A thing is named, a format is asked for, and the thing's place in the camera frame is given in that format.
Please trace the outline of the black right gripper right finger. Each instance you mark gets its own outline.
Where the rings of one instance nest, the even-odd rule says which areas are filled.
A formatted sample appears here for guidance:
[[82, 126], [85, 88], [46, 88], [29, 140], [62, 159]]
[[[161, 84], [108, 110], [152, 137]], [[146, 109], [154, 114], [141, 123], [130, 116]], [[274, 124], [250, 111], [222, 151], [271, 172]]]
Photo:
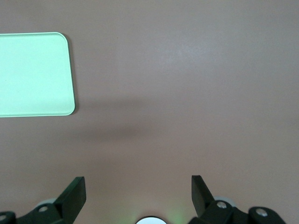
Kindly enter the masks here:
[[284, 224], [282, 217], [266, 207], [251, 207], [247, 213], [224, 200], [214, 199], [200, 175], [192, 176], [192, 202], [197, 216], [191, 224]]

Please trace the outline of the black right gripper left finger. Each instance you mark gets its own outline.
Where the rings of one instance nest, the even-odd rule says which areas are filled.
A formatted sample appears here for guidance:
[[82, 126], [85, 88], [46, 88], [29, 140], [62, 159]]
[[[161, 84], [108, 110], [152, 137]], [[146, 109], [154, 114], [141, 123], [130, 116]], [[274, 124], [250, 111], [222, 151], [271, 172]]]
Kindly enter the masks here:
[[72, 224], [86, 202], [85, 178], [76, 177], [55, 200], [46, 200], [22, 217], [2, 211], [2, 224]]

